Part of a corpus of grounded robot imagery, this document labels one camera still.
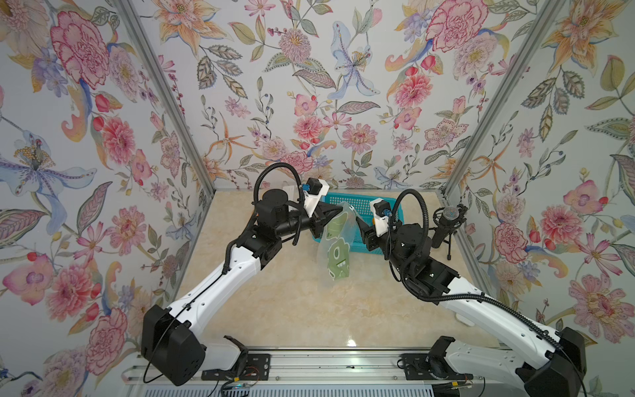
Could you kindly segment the left aluminium corner post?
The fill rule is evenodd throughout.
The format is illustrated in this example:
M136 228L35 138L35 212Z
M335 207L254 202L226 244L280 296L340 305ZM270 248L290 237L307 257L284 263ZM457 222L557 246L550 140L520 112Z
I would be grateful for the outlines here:
M125 27L127 28L129 36L132 38L133 44L140 52L140 58L147 69L150 81L156 87L160 103L164 106L165 112L167 112L167 115L170 117L170 121L173 122L176 133L182 141L185 152L190 157L190 160L192 160L192 166L198 176L199 183L202 185L206 194L213 198L216 191L213 186L213 182L211 182L207 169L203 164L202 157L198 153L190 128L186 123L185 116L180 110L177 99L171 92L170 84L168 83L168 79L165 77L163 69L160 66L159 58L157 54L155 54L155 51L145 33L140 16L137 14L132 1L114 0L113 3L115 8L117 8L117 12Z

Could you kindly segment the aluminium rail front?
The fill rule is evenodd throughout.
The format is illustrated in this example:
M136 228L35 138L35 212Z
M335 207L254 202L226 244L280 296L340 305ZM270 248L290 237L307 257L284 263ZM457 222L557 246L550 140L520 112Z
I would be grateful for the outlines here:
M299 383L390 383L390 382L447 382L451 380L406 380L397 362L405 353L426 353L426 350L254 350L255 354L271 354L269 380L250 381L257 386ZM515 370L524 360L508 349L471 347L461 343L455 351L439 358L455 372L473 375L474 382L486 380L489 384L521 387ZM196 385L204 382L200 371L186 382Z

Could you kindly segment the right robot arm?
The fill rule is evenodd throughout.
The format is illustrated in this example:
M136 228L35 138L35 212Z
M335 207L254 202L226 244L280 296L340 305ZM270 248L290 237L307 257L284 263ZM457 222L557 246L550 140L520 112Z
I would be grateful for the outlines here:
M473 286L457 271L430 256L430 240L416 224L377 234L357 219L362 241L387 256L401 285L416 299L461 315L504 344L473 347L440 337L428 351L431 371L481 376L529 396L586 396L585 339L571 328L557 330L536 322Z

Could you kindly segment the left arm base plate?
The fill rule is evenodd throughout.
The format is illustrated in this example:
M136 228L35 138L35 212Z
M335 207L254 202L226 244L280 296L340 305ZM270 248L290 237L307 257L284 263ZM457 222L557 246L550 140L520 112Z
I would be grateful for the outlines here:
M237 364L230 370L208 370L202 373L201 379L205 381L229 381L229 380L269 380L271 370L271 354L248 353L240 358Z

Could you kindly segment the teal plastic basket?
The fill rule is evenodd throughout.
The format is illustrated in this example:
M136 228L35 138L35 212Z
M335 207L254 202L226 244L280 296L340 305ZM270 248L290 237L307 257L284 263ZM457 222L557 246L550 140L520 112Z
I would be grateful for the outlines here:
M369 195L354 195L354 194L344 194L344 193L333 193L329 192L325 197L321 198L321 201L324 203L339 205L343 202L350 204L357 215L367 224L373 225L373 213L370 211L370 202L375 200L375 196ZM374 251L368 251L365 244L362 241L360 230L356 228L356 233L354 236L353 243L351 244L351 252L360 252L365 254L375 254L382 255L383 252L380 248L375 249Z

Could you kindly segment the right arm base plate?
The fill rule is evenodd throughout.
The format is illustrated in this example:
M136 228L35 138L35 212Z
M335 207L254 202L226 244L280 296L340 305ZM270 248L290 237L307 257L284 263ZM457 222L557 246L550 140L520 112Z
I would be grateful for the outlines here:
M446 362L437 358L429 358L426 353L405 353L397 362L406 380L473 380L473 375L460 374L449 367Z

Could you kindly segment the right aluminium corner post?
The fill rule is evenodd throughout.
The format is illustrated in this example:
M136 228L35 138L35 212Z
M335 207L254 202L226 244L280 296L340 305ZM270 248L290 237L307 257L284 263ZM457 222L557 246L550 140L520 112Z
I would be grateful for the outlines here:
M499 113L503 110L504 105L524 76L533 55L539 48L540 41L542 41L542 38L545 36L545 31L553 21L552 13L558 13L561 8L558 1L552 4L550 4L550 1L539 1L538 5L537 16L535 16L522 45L516 53L517 58L511 63L509 71L492 95L490 104L486 107L482 120L478 122L476 130L471 136L471 140L468 142L466 149L457 162L450 179L446 182L442 190L443 198L451 198L454 193L459 190L461 178L466 173L481 143L494 124L496 117L498 117Z

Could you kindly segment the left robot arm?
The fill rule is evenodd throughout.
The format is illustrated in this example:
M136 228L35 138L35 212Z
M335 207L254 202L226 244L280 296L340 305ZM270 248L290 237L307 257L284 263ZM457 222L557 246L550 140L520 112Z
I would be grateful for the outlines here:
M142 323L142 357L172 385L182 386L197 372L232 371L240 374L247 348L226 336L221 342L204 342L208 323L250 279L257 276L285 242L299 241L309 230L314 237L342 212L324 201L329 186L303 185L294 202L284 190L269 190L255 200L253 212L238 238L232 240L223 263L190 292L166 308L153 305Z

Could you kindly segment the aluminium corner post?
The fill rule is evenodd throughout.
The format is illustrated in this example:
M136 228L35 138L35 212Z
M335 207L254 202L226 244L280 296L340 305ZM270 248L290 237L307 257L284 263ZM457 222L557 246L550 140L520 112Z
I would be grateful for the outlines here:
M542 41L542 38L545 36L545 31L553 21L552 13L558 13L561 8L558 1L552 4L550 4L550 1L539 1L538 5L537 16L535 16L522 45L516 53L517 58L511 63L509 71L492 95L490 104L486 107L482 120L478 122L476 130L471 136L471 140L468 142L466 149L457 162L450 179L446 182L442 190L443 198L451 198L454 193L459 190L461 178L466 173L481 143L494 124L496 117L498 117L499 113L503 110L504 105L524 76L533 55L539 48L540 41Z
M165 77L163 69L160 66L159 58L157 54L155 54L155 51L145 33L140 16L137 14L132 1L114 0L113 3L115 8L117 8L117 12L125 27L127 28L129 36L132 38L133 44L140 52L140 58L147 69L150 81L156 87L160 103L164 106L165 112L167 112L167 115L170 117L170 121L173 122L176 133L182 141L185 152L190 157L190 160L192 160L192 166L198 176L199 183L202 185L206 194L213 198L216 191L213 186L213 182L211 182L207 169L203 164L202 157L198 153L190 128L186 123L185 116L180 110L177 99L171 92L170 84L168 83L168 79Z

